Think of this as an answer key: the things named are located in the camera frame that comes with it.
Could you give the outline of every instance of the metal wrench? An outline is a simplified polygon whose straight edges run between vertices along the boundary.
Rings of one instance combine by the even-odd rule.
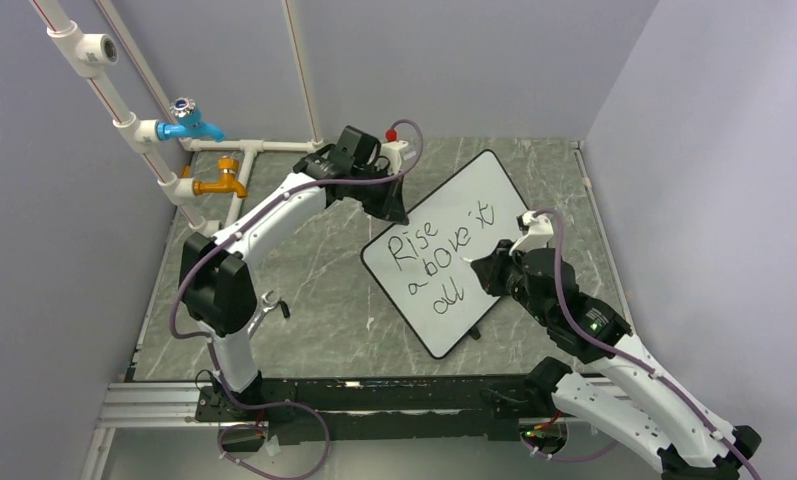
[[[257,327],[263,322],[268,312],[274,310],[280,304],[279,298],[273,301],[270,299],[272,295],[274,295],[274,290],[269,290],[257,299],[257,315],[248,323],[248,338],[254,336],[254,332],[257,331]]]

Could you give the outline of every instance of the gray marble surface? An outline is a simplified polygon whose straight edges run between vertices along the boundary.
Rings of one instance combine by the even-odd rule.
[[[404,183],[409,208],[485,149],[501,159],[531,207],[554,206],[566,217],[565,257],[581,288],[621,310],[598,227],[569,141],[566,139],[442,138],[426,142],[424,158]],[[201,152],[193,175],[212,180],[223,153]],[[254,164],[243,212],[274,191],[300,154],[263,153]],[[229,195],[199,197],[208,218],[224,219]],[[373,220],[353,200],[337,202],[285,240],[253,278],[258,293],[273,289],[289,303],[292,318],[272,312],[252,340],[268,377],[474,375],[525,373],[554,356],[575,365],[515,302],[500,301],[479,324],[482,338],[463,340],[444,359],[425,351],[386,295],[360,263],[362,247],[385,222]],[[174,340],[168,315],[177,287],[183,240],[191,234],[178,217],[151,318],[138,355],[135,379],[192,379],[210,367],[200,339]],[[183,331],[196,328],[185,308]]]

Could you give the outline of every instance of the purple hose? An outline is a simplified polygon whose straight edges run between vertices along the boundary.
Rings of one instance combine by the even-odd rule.
[[[560,282],[560,279],[563,278],[562,270],[563,270],[563,217],[554,210],[553,208],[541,208],[533,212],[534,217],[538,217],[544,214],[551,214],[554,217],[554,235],[556,238],[556,251],[554,252],[554,286],[557,291],[557,301],[560,302],[560,309],[563,311],[563,316],[566,317],[566,322],[572,327],[572,330],[578,334],[581,338],[589,342],[590,344],[604,350],[607,353],[611,353],[613,355],[618,355],[621,358],[633,363],[634,365],[640,367],[641,369],[648,372],[649,375],[653,375],[656,371],[651,365],[645,363],[644,361],[640,360],[639,358],[634,357],[633,355],[628,354],[627,352],[623,352],[618,348],[608,345],[601,340],[598,340],[588,333],[586,333],[580,325],[575,321],[572,317],[572,312],[569,311],[569,306],[566,305],[566,297],[563,295],[563,284]],[[701,420],[701,423],[707,427],[708,430],[711,432],[719,431],[716,428],[716,425],[710,421],[709,418],[695,405],[693,400],[685,394],[674,382],[670,381],[666,377],[659,376],[657,377],[660,382],[662,382],[669,390],[671,390],[679,399],[681,399],[684,404]],[[761,480],[760,475],[757,473],[757,470],[751,465],[751,462],[745,458],[745,455],[740,452],[740,450],[734,446],[727,438],[722,437],[722,444],[727,447],[727,449],[734,454],[737,459],[739,459],[740,463],[748,470],[754,480]]]
[[[527,449],[530,450],[531,453],[532,453],[534,447],[531,444],[529,444],[527,442],[527,440],[524,439],[524,437],[521,440],[522,440],[522,445],[527,447]],[[595,453],[591,453],[589,455],[584,455],[583,457],[555,457],[554,455],[550,455],[550,454],[545,453],[545,452],[539,452],[538,451],[537,453],[539,453],[540,455],[543,455],[546,460],[551,461],[551,462],[558,462],[558,463],[583,463],[583,462],[591,462],[593,460],[597,460],[597,459],[603,457],[604,455],[606,455],[608,452],[610,452],[611,450],[613,450],[617,446],[619,446],[619,442],[612,441],[612,442],[608,443],[601,450],[599,450],[599,451],[597,451]]]
[[[248,230],[249,228],[251,228],[254,225],[256,225],[256,223],[259,222],[268,212],[270,212],[273,208],[275,208],[280,203],[282,203],[284,200],[286,200],[286,198],[288,198],[288,196],[294,195],[294,194],[296,194],[296,193],[298,193],[298,192],[300,192],[302,190],[306,190],[308,188],[323,187],[323,186],[326,186],[326,185],[379,185],[381,183],[389,183],[389,182],[391,182],[393,180],[397,180],[397,179],[403,178],[404,175],[408,174],[412,169],[416,168],[416,165],[418,165],[418,163],[419,163],[419,159],[422,157],[422,151],[424,150],[424,137],[422,136],[422,131],[419,128],[418,124],[416,124],[416,122],[414,122],[412,120],[407,120],[407,119],[398,120],[395,123],[393,123],[392,126],[389,127],[389,128],[390,129],[394,129],[395,127],[397,127],[398,125],[401,125],[401,124],[406,124],[406,125],[409,125],[409,126],[413,127],[413,129],[416,131],[416,136],[417,136],[418,142],[419,142],[418,151],[416,153],[416,156],[415,156],[415,158],[413,158],[412,162],[410,162],[410,165],[406,169],[401,170],[400,172],[397,172],[394,175],[390,175],[390,176],[384,177],[384,178],[375,178],[375,179],[366,179],[366,180],[353,180],[353,179],[316,180],[316,181],[312,181],[312,182],[309,182],[309,183],[305,183],[305,184],[298,185],[296,187],[290,188],[289,191],[286,192],[285,194],[278,195],[277,197],[271,199],[271,201],[269,201],[262,209],[260,209],[256,214],[254,214],[254,216],[251,217],[250,220],[248,220],[247,222],[244,222],[242,224],[242,226],[239,227],[233,235],[231,235],[231,236],[227,237],[226,239],[222,240],[215,248],[210,250],[209,253],[207,253],[203,258],[201,258],[192,267],[192,269],[189,270],[189,273],[186,274],[186,276],[183,278],[183,281],[180,283],[180,288],[177,289],[177,295],[174,298],[174,304],[171,306],[171,314],[168,317],[168,328],[171,331],[171,336],[173,336],[174,338],[176,338],[178,340],[185,340],[187,338],[197,338],[197,337],[204,337],[204,338],[208,338],[208,339],[212,338],[210,336],[210,334],[206,333],[206,332],[195,331],[195,332],[189,332],[189,333],[180,333],[180,332],[177,331],[177,309],[180,306],[180,302],[183,301],[183,295],[186,293],[186,288],[189,286],[189,284],[192,283],[193,280],[195,280],[195,276],[198,274],[198,271],[201,268],[204,267],[204,265],[206,265],[220,251],[222,251],[225,248],[229,247],[230,245],[232,245],[236,241],[236,234],[237,233],[244,232],[245,230]],[[325,462],[327,462],[327,456],[330,453],[330,431],[327,428],[327,423],[325,423],[324,418],[322,418],[321,415],[319,415],[318,412],[316,412],[314,409],[312,409],[312,408],[310,408],[307,405],[304,405],[302,403],[296,403],[296,402],[274,402],[274,403],[266,403],[266,404],[263,404],[263,405],[245,405],[245,404],[239,402],[233,396],[232,392],[230,391],[230,385],[227,384],[227,380],[224,378],[224,375],[221,373],[221,367],[219,366],[218,357],[216,356],[215,348],[213,347],[212,342],[209,342],[207,350],[210,353],[210,359],[212,360],[213,368],[216,371],[219,372],[219,374],[218,374],[219,383],[221,384],[222,388],[224,388],[224,392],[227,394],[227,398],[230,399],[231,403],[236,405],[236,407],[241,408],[243,410],[262,410],[262,409],[265,409],[265,408],[273,408],[273,407],[293,407],[293,408],[297,408],[297,409],[304,410],[304,411],[307,411],[307,412],[311,413],[314,417],[316,417],[316,420],[319,421],[319,423],[322,426],[322,429],[324,429],[324,442],[325,442],[325,445],[324,445],[324,451],[322,452],[321,458],[319,459],[318,463],[316,463],[316,465],[309,472],[307,472],[307,473],[305,473],[303,475],[299,475],[297,477],[278,477],[278,476],[272,475],[270,473],[264,472],[264,471],[262,471],[262,470],[260,470],[260,469],[258,469],[256,467],[254,467],[253,465],[251,465],[251,464],[249,464],[247,462],[240,461],[238,458],[235,458],[234,456],[230,455],[229,453],[227,453],[224,450],[224,446],[222,445],[222,439],[223,439],[224,435],[227,432],[229,432],[231,430],[243,430],[243,429],[261,430],[260,427],[255,427],[253,425],[246,425],[246,424],[233,425],[232,427],[229,427],[229,428],[227,428],[227,429],[225,429],[225,430],[223,430],[221,432],[221,434],[218,437],[218,449],[219,449],[219,451],[221,451],[221,453],[224,456],[224,458],[226,458],[226,459],[230,460],[231,462],[233,462],[233,463],[245,468],[246,470],[249,470],[249,471],[251,471],[253,473],[256,473],[257,475],[263,476],[263,477],[268,478],[270,480],[304,480],[305,478],[311,477],[321,467],[323,467]]]

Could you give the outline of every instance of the purple cable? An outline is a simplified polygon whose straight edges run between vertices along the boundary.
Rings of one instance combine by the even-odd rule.
[[[633,363],[634,365],[642,368],[645,370],[650,376],[654,375],[655,369],[645,363],[644,361],[640,360],[639,358],[634,357],[633,355],[628,354],[627,352],[623,352],[618,348],[608,345],[597,338],[592,337],[588,333],[586,333],[580,325],[575,321],[572,317],[572,312],[569,311],[569,306],[566,304],[566,297],[563,295],[563,284],[560,282],[560,279],[563,278],[562,270],[563,270],[563,217],[554,210],[553,208],[541,208],[533,212],[534,217],[538,217],[544,214],[551,214],[554,217],[554,234],[556,238],[556,252],[554,252],[554,286],[557,291],[557,301],[560,302],[560,309],[563,311],[563,316],[566,318],[566,322],[572,327],[572,330],[578,334],[581,338],[586,340],[588,343],[604,350],[607,353],[611,353],[613,355],[618,355],[619,357]],[[671,390],[679,399],[681,399],[684,404],[701,420],[701,423],[707,427],[708,430],[711,432],[718,432],[719,429],[716,428],[716,425],[710,421],[709,418],[695,405],[693,400],[685,394],[674,382],[668,380],[666,377],[659,376],[657,377],[660,382],[662,382],[669,390]],[[740,450],[734,446],[727,438],[722,437],[721,442],[725,447],[734,454],[735,457],[742,463],[742,465],[748,470],[754,480],[762,480],[760,478],[760,474],[757,473],[757,470],[751,465],[751,462],[745,455],[740,452]]]
[[[522,437],[521,440],[522,440],[522,445],[527,447],[527,449],[530,450],[531,453],[533,453],[533,449],[534,449],[533,445],[529,444],[527,442],[527,440],[524,439],[524,437]],[[550,462],[583,463],[583,462],[591,462],[593,460],[597,460],[597,459],[603,457],[604,455],[606,455],[608,452],[610,452],[611,450],[613,450],[617,446],[619,446],[619,442],[614,440],[614,441],[608,443],[601,450],[599,450],[599,451],[597,451],[595,453],[591,453],[589,455],[584,455],[583,457],[555,457],[554,455],[551,455],[551,454],[548,454],[548,453],[545,453],[545,452],[537,451],[537,453],[539,453],[540,455],[543,455],[544,458],[546,460],[550,461]]]
[[[206,254],[206,256],[204,256],[197,263],[195,263],[195,265],[192,267],[191,270],[189,270],[189,272],[183,278],[183,281],[180,283],[180,287],[177,289],[177,295],[174,298],[174,304],[171,306],[171,314],[168,317],[168,328],[171,331],[171,335],[174,338],[178,339],[178,340],[185,340],[185,339],[188,339],[188,338],[197,338],[197,337],[204,337],[204,338],[208,338],[208,339],[212,338],[210,336],[210,334],[206,333],[206,332],[195,331],[195,332],[189,332],[189,333],[180,333],[180,332],[177,331],[177,310],[178,310],[178,308],[180,306],[180,302],[183,301],[183,295],[185,295],[185,293],[186,293],[186,288],[189,286],[189,284],[192,283],[193,280],[195,280],[195,276],[198,274],[198,271],[201,268],[204,267],[204,265],[206,265],[220,251],[222,251],[225,248],[229,247],[230,245],[232,245],[236,241],[236,234],[241,234],[243,231],[248,230],[249,228],[251,228],[254,225],[256,225],[256,223],[259,222],[268,212],[270,212],[273,208],[275,208],[276,206],[281,204],[283,201],[285,201],[289,196],[294,195],[294,194],[296,194],[296,193],[298,193],[298,192],[300,192],[302,190],[306,190],[308,188],[323,187],[323,186],[326,186],[326,185],[379,185],[381,183],[389,183],[389,182],[391,182],[393,180],[398,180],[398,179],[404,178],[404,175],[408,174],[412,169],[416,168],[416,165],[418,165],[418,163],[419,163],[419,159],[422,157],[422,151],[424,150],[424,137],[422,136],[422,130],[421,130],[421,128],[419,128],[419,126],[418,126],[418,124],[416,122],[414,122],[412,120],[407,120],[407,119],[397,120],[389,128],[390,129],[395,129],[395,127],[397,127],[398,125],[402,125],[402,124],[409,125],[409,126],[411,126],[413,128],[413,130],[416,131],[416,136],[417,136],[417,139],[418,139],[418,142],[419,142],[416,156],[415,156],[415,158],[413,158],[413,160],[410,162],[410,165],[406,169],[401,170],[400,172],[397,172],[394,175],[390,175],[390,176],[384,177],[384,178],[375,178],[375,179],[366,179],[366,180],[354,180],[354,179],[316,180],[316,181],[312,181],[312,182],[309,182],[309,183],[305,183],[305,184],[298,185],[296,187],[290,188],[285,194],[278,195],[277,197],[271,199],[271,201],[269,201],[262,209],[260,209],[256,214],[254,214],[253,217],[251,217],[248,221],[244,222],[242,224],[242,226],[239,227],[233,235],[230,235],[229,237],[227,237],[226,239],[221,241],[215,248],[210,250]],[[216,371],[219,372],[218,381],[221,384],[222,388],[224,388],[224,392],[227,394],[227,398],[230,399],[231,403],[236,405],[238,408],[241,408],[243,410],[262,410],[264,408],[273,408],[273,407],[293,407],[293,408],[297,408],[297,409],[304,410],[304,411],[307,411],[307,412],[311,413],[314,417],[316,417],[316,420],[319,421],[319,423],[321,424],[322,428],[324,429],[325,445],[324,445],[324,451],[323,451],[323,453],[321,455],[321,458],[319,459],[319,461],[316,464],[316,466],[313,467],[309,472],[307,472],[307,473],[305,473],[303,475],[299,475],[297,477],[278,477],[278,476],[272,475],[270,473],[264,472],[264,471],[262,471],[262,470],[260,470],[260,469],[258,469],[256,467],[254,467],[253,465],[250,465],[247,462],[243,462],[243,461],[239,460],[238,458],[235,458],[234,456],[230,455],[229,453],[227,453],[224,450],[224,446],[222,445],[221,440],[222,440],[222,438],[224,437],[224,435],[227,432],[229,432],[231,430],[243,430],[243,429],[246,429],[246,428],[247,429],[254,429],[254,430],[261,430],[261,427],[255,427],[253,425],[246,425],[246,424],[239,424],[239,425],[233,425],[232,427],[229,427],[229,428],[223,430],[221,432],[221,434],[219,435],[219,437],[218,437],[218,448],[221,451],[222,456],[224,456],[224,458],[230,460],[231,462],[233,462],[233,463],[235,463],[235,464],[237,464],[237,465],[239,465],[239,466],[241,466],[241,467],[243,467],[243,468],[245,468],[245,469],[247,469],[247,470],[249,470],[249,471],[251,471],[253,473],[256,473],[257,475],[263,476],[263,477],[268,478],[270,480],[304,480],[304,479],[309,478],[310,476],[312,476],[322,466],[324,466],[325,462],[327,462],[328,453],[330,452],[330,431],[327,428],[327,423],[325,423],[324,419],[321,417],[321,415],[318,414],[318,412],[316,412],[311,407],[308,407],[307,405],[304,405],[302,403],[297,403],[297,402],[274,402],[274,403],[266,403],[266,404],[262,404],[262,405],[245,405],[245,404],[239,402],[238,400],[236,400],[236,398],[231,393],[230,385],[228,385],[227,380],[224,378],[224,375],[221,373],[221,367],[220,367],[220,365],[218,363],[218,357],[216,356],[215,348],[213,347],[212,342],[208,343],[207,350],[210,353],[210,359],[212,360],[213,368]]]

